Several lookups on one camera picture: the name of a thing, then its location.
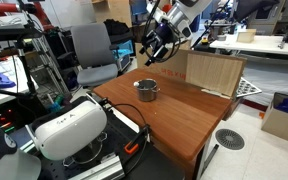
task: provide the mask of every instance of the black cable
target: black cable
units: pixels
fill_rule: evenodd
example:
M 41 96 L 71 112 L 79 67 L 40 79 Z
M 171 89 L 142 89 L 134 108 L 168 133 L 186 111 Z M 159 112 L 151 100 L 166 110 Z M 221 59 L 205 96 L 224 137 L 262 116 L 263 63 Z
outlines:
M 83 86 L 80 86 L 79 88 L 77 88 L 73 93 L 72 93 L 72 97 L 77 93 L 77 91 L 79 91 Z
M 38 26 L 38 28 L 39 28 L 40 31 L 43 31 L 43 30 L 42 30 L 42 27 L 38 24 L 37 21 L 35 21 L 35 20 L 33 20 L 33 19 L 32 19 L 32 21 Z
M 134 108 L 134 109 L 140 114 L 140 116 L 141 116 L 141 118 L 142 118 L 142 120 L 143 120 L 143 122 L 144 122 L 144 126 L 147 125 L 143 114 L 141 113 L 141 111 L 140 111 L 137 107 L 133 106 L 132 104 L 115 104 L 115 105 L 109 107 L 108 110 L 111 109 L 111 108 L 113 108 L 113 107 L 117 107 L 117 106 L 129 106 L 129 107 Z M 129 174 L 129 173 L 138 165 L 138 163 L 139 163 L 140 160 L 142 159 L 142 156 L 143 156 L 144 151 L 145 151 L 145 148 L 146 148 L 147 137 L 148 137 L 148 136 L 149 136 L 149 132 L 148 132 L 148 129 L 146 129 L 146 138 L 145 138 L 145 141 L 144 141 L 144 145 L 143 145 L 141 154 L 140 154 L 140 156 L 138 157 L 138 159 L 136 160 L 136 162 L 134 163 L 134 165 L 125 173 L 125 175 Z
M 166 60 L 156 61 L 156 62 L 158 62 L 158 63 L 165 62 L 165 61 L 167 61 L 168 59 L 172 58 L 172 57 L 178 52 L 178 50 L 180 49 L 180 46 L 181 46 L 181 38 L 180 38 L 179 32 L 177 32 L 172 25 L 169 25 L 169 27 L 170 27 L 170 28 L 172 29 L 172 31 L 175 32 L 176 35 L 179 37 L 179 38 L 178 38 L 178 44 L 175 45 L 175 42 L 173 42 L 172 51 L 171 51 L 169 57 L 166 58 Z
M 50 2 L 51 2 L 52 9 L 53 9 L 53 11 L 54 11 L 54 13 L 55 13 L 56 19 L 57 19 L 57 21 L 58 21 L 58 24 L 59 24 L 60 27 L 62 28 L 62 25 L 61 25 L 60 19 L 59 19 L 58 16 L 57 16 L 57 13 L 56 13 L 56 11 L 55 11 L 55 8 L 54 8 L 54 5 L 53 5 L 52 0 L 50 0 Z
M 18 93 L 19 84 L 18 84 L 18 77 L 17 77 L 17 69 L 16 69 L 15 59 L 14 59 L 14 55 L 13 55 L 13 52 L 12 52 L 12 49 L 11 49 L 10 41 L 7 41 L 7 45 L 8 45 L 8 48 L 10 49 L 10 52 L 11 52 L 11 55 L 12 55 L 12 59 L 13 59 L 13 65 L 14 65 L 14 70 L 15 70 L 15 78 L 16 78 L 16 93 Z M 28 110 L 29 112 L 31 112 L 31 114 L 34 116 L 34 119 L 36 119 L 36 114 L 34 113 L 34 111 L 32 111 L 28 107 L 26 107 L 23 104 L 21 104 L 21 102 L 19 101 L 18 98 L 16 98 L 16 99 L 17 99 L 17 104 L 20 105 L 22 108 L 24 108 L 24 109 Z
M 12 56 L 12 59 L 13 59 L 13 66 L 14 66 L 14 70 L 15 70 L 15 78 L 16 78 L 16 93 L 18 93 L 18 77 L 17 77 L 17 69 L 16 69 L 15 59 L 14 59 L 14 55 L 13 55 L 12 48 L 11 48 L 11 45 L 10 45 L 10 41 L 7 41 L 7 45 L 8 45 L 8 48 L 10 49 L 11 56 Z

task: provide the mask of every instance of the wooden table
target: wooden table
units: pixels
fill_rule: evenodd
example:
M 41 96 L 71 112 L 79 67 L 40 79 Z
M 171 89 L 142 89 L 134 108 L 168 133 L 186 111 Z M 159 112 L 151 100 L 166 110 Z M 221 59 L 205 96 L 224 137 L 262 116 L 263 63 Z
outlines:
M 135 81 L 146 78 L 156 80 L 160 88 L 157 99 L 152 102 L 140 101 L 133 86 Z M 95 88 L 94 92 L 102 98 L 108 97 L 112 105 L 128 103 L 136 106 L 151 126 L 152 136 L 187 162 L 196 158 L 231 105 L 231 100 L 143 69 L 111 80 Z M 116 109 L 143 126 L 143 120 L 134 109 L 125 106 Z

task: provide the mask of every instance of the gray chair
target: gray chair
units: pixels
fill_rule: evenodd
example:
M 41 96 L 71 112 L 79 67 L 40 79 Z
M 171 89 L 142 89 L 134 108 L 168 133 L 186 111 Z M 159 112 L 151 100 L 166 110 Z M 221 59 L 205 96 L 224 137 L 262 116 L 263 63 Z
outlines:
M 82 86 L 98 86 L 116 78 L 118 69 L 104 23 L 73 26 L 75 53 L 82 66 L 77 82 Z

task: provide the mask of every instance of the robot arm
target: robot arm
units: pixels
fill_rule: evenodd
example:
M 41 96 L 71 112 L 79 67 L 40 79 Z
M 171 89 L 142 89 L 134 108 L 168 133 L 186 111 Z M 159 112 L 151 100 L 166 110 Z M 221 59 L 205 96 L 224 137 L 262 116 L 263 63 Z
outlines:
M 6 12 L 22 12 L 22 10 L 34 14 L 40 20 L 44 31 L 54 28 L 39 2 L 34 2 L 34 4 L 23 4 L 22 7 L 20 4 L 0 3 L 0 16 L 5 16 Z
M 143 48 L 140 53 L 143 54 L 145 52 L 149 57 L 146 62 L 147 66 L 154 62 L 168 60 L 178 50 L 181 38 L 186 40 L 192 38 L 189 25 L 211 3 L 211 0 L 178 0 L 167 14 L 157 8 L 158 3 L 159 0 L 154 5 L 148 4 L 147 6 L 147 10 L 152 14 L 150 17 L 153 17 L 159 23 L 155 30 L 149 33 L 144 32 L 142 38 Z M 163 58 L 168 53 L 168 49 L 165 47 L 168 43 L 173 43 L 173 49 L 167 58 Z M 152 54 L 148 53 L 148 48 L 152 48 Z

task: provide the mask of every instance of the tiled floor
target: tiled floor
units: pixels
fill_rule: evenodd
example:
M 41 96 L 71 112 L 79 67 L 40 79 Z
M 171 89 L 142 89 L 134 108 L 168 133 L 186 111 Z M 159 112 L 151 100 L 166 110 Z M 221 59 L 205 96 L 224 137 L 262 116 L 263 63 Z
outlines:
M 203 180 L 288 179 L 288 141 L 262 131 L 258 113 L 258 110 L 240 105 L 228 121 L 221 121 L 214 132 L 231 129 L 244 138 L 245 147 L 234 151 L 220 145 Z M 214 135 L 210 147 L 218 144 Z

